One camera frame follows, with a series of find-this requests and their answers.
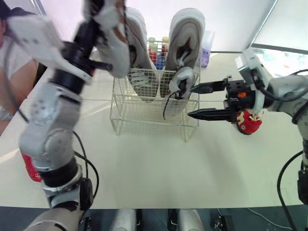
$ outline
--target black cable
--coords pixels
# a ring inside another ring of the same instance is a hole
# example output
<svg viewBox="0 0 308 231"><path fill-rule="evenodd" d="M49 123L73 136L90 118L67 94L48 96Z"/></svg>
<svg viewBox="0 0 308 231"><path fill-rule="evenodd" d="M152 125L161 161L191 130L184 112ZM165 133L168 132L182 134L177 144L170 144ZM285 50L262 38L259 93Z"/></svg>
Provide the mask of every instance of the black cable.
<svg viewBox="0 0 308 231"><path fill-rule="evenodd" d="M308 69L296 71L296 72L292 73L291 75L297 75L299 73L306 72L306 71L308 71Z"/></svg>
<svg viewBox="0 0 308 231"><path fill-rule="evenodd" d="M98 191L98 186L99 186L99 183L100 183L98 171L97 171L96 167L94 166L94 164L92 164L92 162L90 160L86 159L84 156L80 155L78 152L75 152L75 156L77 156L80 159L83 159L84 161L86 161L92 167L92 169L93 169L93 171L96 175L96 187L95 187L95 191L94 191L94 198L95 198L97 191Z"/></svg>
<svg viewBox="0 0 308 231"><path fill-rule="evenodd" d="M292 117L292 123L297 124L299 118L303 115L303 113L308 109L308 101L294 114Z"/></svg>
<svg viewBox="0 0 308 231"><path fill-rule="evenodd" d="M81 146L81 149L82 149L82 152L83 152L83 156L87 159L87 154L86 154L86 150L83 146L83 143L81 141L81 138L78 136L78 134L73 131L73 134L76 136L77 140L79 141L79 144ZM86 178L89 178L89 169L88 169L88 163L85 161L85 164L86 164Z"/></svg>
<svg viewBox="0 0 308 231"><path fill-rule="evenodd" d="M267 96L268 98L270 98L272 100L280 101L280 102L290 102L290 101L298 100L308 93L308 88L307 88L307 89L303 90L301 93L297 94L296 96L293 96L293 97L290 97L290 98L277 97L274 94L270 93L269 91L265 90L264 83L261 79L258 79L256 71L253 70L252 73L253 73L252 79L253 79L253 82L254 82L256 88L260 92L262 92L262 94L264 94L265 96Z"/></svg>
<svg viewBox="0 0 308 231"><path fill-rule="evenodd" d="M297 231L297 229L296 229L295 224L294 224L294 222L293 222L293 220L292 220L292 217L291 217L291 215L290 215L290 213L289 213L289 210L288 210L287 206L285 205L284 200L283 200L283 198L282 198L281 189L280 189L280 184L281 184L281 179L282 179L283 173L284 173L284 171L286 170L286 168L289 166L289 164L290 164L292 161L294 161L294 160L295 160L297 157L299 157L302 153L303 153L303 151L298 152L298 153L295 154L291 159L289 159L289 160L287 161L287 163L285 163L285 165L282 167L282 169L281 169L281 171L280 171L280 173L279 173L279 177L278 177L278 180L277 180L277 193L278 193L280 202L281 202L281 204L282 204L282 208L283 208L283 210L284 210L284 213L285 213L285 215L287 216L288 221L289 221L290 226L291 226L291 228L292 228L293 231Z"/></svg>

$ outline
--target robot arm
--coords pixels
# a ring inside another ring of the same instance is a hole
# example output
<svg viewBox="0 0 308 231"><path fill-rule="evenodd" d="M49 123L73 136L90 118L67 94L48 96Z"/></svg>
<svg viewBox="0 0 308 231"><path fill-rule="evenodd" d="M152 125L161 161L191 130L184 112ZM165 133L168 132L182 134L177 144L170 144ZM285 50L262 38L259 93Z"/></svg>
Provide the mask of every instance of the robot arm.
<svg viewBox="0 0 308 231"><path fill-rule="evenodd" d="M99 36L100 24L87 19L73 42L63 43L52 23L43 16L13 17L10 28L32 57L54 68L31 107L31 119L20 138L20 149L33 160L43 179L50 210L35 219L27 231L76 231L79 220L93 203L92 183L82 177L72 148L85 84L91 83L96 68L112 65L89 59Z"/></svg>
<svg viewBox="0 0 308 231"><path fill-rule="evenodd" d="M262 108L269 111L284 112L292 117L303 138L304 169L299 171L299 199L308 205L308 76L294 73L282 78L272 78L266 74L263 65L248 49L236 60L243 80L201 83L191 89L200 94L227 90L223 110L215 108L200 109L188 115L201 120L226 120L236 123L236 114L248 109L257 114Z"/></svg>

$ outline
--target gray sneaker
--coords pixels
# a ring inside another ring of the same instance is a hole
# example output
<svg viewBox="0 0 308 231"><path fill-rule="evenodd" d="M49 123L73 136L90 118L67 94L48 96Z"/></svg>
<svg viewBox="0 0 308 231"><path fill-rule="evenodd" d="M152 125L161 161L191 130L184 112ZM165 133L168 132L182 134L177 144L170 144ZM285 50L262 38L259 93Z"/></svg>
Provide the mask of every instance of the gray sneaker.
<svg viewBox="0 0 308 231"><path fill-rule="evenodd" d="M205 29L204 15L197 9L187 8L177 12L171 21L170 44L166 60L166 71L177 71L183 66L194 68ZM163 75L160 96L168 94L173 76Z"/></svg>
<svg viewBox="0 0 308 231"><path fill-rule="evenodd" d="M128 79L140 98L151 102L157 95L159 77L149 56L144 18L140 11L131 7L127 7L127 34L132 68Z"/></svg>

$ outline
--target floor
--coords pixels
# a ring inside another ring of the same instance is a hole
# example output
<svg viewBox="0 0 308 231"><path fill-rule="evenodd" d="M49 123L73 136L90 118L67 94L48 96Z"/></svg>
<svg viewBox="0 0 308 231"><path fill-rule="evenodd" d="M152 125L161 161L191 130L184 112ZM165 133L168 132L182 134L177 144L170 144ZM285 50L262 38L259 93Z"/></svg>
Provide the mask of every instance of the floor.
<svg viewBox="0 0 308 231"><path fill-rule="evenodd" d="M281 207L251 208L264 215L272 222L282 226L289 226ZM303 231L307 223L308 206L297 205L289 207L297 230ZM22 231L31 221L41 214L44 209L0 207L0 230ZM280 231L278 228L253 214L246 208L220 209L223 215L231 215L236 231ZM198 209L206 231L215 231L213 222L219 217L217 209ZM92 217L92 228L87 231L107 231L115 216L116 210L91 209L86 216ZM167 231L166 209L145 209L143 225L145 231Z"/></svg>

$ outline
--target bottle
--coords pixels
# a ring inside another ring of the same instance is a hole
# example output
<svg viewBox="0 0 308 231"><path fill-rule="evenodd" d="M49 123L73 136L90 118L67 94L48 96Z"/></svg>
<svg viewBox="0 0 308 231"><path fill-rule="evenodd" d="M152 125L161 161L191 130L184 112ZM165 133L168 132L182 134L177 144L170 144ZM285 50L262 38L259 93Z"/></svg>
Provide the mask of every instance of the bottle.
<svg viewBox="0 0 308 231"><path fill-rule="evenodd" d="M149 42L149 43L155 43L155 41L156 41L156 40L155 40L154 37L150 37L150 38L148 39L148 42Z"/></svg>
<svg viewBox="0 0 308 231"><path fill-rule="evenodd" d="M169 48L169 37L163 37L162 57L166 57L167 48Z"/></svg>
<svg viewBox="0 0 308 231"><path fill-rule="evenodd" d="M207 67L211 55L214 36L215 36L215 31L206 30L204 32L201 45L202 46L201 54L199 55L196 62L197 66L201 65L201 67L203 68Z"/></svg>
<svg viewBox="0 0 308 231"><path fill-rule="evenodd" d="M149 45L149 54L150 54L150 59L154 64L156 64L157 61L157 49L158 45L156 43L150 43Z"/></svg>
<svg viewBox="0 0 308 231"><path fill-rule="evenodd" d="M165 66L167 49L169 49L169 37L163 37L162 51L157 56L157 62L156 62L156 68L158 70L162 70Z"/></svg>

